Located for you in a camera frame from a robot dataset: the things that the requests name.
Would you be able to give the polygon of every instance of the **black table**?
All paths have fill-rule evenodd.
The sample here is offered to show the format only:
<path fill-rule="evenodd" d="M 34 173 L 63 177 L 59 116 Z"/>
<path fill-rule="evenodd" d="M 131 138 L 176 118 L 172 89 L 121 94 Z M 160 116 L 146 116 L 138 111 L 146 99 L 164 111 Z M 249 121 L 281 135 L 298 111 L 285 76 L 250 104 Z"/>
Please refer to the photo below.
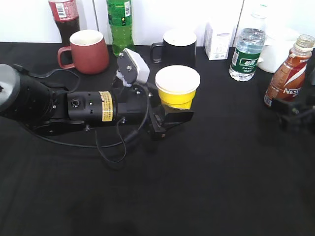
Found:
<path fill-rule="evenodd" d="M 1 43 L 0 63 L 47 72 L 58 67 L 59 47 Z M 136 50 L 154 81 L 159 65 L 149 62 L 149 47 Z M 279 129 L 262 103 L 272 75 L 258 69 L 248 82 L 231 79 L 232 51 L 208 61 L 197 49 L 193 120 L 155 149 L 139 143 L 120 171 L 96 150 L 47 143 L 0 118 L 0 235 L 314 235 L 315 137 Z M 79 90 L 107 90 L 116 68 L 111 57 Z M 54 79 L 72 83 L 65 74 Z M 110 128 L 107 135 L 117 138 Z M 94 142 L 84 132 L 58 140 Z"/>

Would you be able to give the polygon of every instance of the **bottle label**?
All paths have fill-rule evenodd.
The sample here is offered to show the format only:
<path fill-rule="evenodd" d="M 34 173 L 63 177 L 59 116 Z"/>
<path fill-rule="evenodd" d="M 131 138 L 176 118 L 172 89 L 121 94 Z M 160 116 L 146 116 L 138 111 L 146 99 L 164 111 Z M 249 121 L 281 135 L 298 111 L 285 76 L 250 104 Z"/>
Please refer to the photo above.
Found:
<path fill-rule="evenodd" d="M 108 20 L 111 26 L 130 26 L 131 19 L 131 4 L 130 1 L 108 3 Z"/>
<path fill-rule="evenodd" d="M 110 92 L 99 92 L 102 105 L 103 105 L 103 117 L 102 122 L 109 122 L 113 121 L 114 118 L 114 106 L 113 106 L 113 99 Z"/>
<path fill-rule="evenodd" d="M 305 79 L 306 64 L 311 56 L 298 56 L 292 51 L 273 75 L 264 101 L 271 106 L 273 98 L 292 101 L 300 92 Z"/>
<path fill-rule="evenodd" d="M 244 74 L 255 72 L 259 55 L 260 53 L 242 53 L 236 48 L 232 59 L 232 69 Z"/>
<path fill-rule="evenodd" d="M 64 2 L 49 2 L 55 21 L 66 22 L 72 21 L 79 16 L 75 0 Z"/>

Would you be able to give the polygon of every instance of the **yellow cup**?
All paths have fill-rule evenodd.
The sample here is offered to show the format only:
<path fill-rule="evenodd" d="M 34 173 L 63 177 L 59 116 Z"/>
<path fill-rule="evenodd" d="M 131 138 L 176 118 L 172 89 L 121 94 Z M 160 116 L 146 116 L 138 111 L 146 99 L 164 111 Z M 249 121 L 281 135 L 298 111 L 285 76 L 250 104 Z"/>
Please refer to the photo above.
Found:
<path fill-rule="evenodd" d="M 162 104 L 178 109 L 190 109 L 200 76 L 194 69 L 172 65 L 161 69 L 156 75 L 156 86 Z"/>
<path fill-rule="evenodd" d="M 196 90 L 184 95 L 173 95 L 159 90 L 158 94 L 162 104 L 179 109 L 190 109 Z"/>

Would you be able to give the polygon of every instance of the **red mug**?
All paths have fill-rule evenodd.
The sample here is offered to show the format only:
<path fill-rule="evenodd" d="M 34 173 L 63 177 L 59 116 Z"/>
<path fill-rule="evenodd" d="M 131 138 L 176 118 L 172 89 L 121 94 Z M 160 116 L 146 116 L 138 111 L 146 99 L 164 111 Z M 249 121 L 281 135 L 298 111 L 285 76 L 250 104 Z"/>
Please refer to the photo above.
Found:
<path fill-rule="evenodd" d="M 63 52 L 71 51 L 72 64 L 64 65 Z M 81 30 L 70 37 L 70 46 L 58 50 L 58 63 L 62 69 L 76 68 L 83 74 L 93 75 L 104 71 L 109 65 L 109 54 L 101 32 Z"/>

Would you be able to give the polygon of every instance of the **white box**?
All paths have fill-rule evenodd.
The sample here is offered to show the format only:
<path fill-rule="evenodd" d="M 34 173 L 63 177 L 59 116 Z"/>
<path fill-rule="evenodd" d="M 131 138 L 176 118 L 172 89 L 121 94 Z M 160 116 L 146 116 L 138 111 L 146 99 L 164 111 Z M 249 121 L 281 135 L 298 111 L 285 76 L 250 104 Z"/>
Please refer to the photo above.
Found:
<path fill-rule="evenodd" d="M 209 60 L 227 59 L 233 26 L 208 22 L 205 32 L 205 52 Z"/>

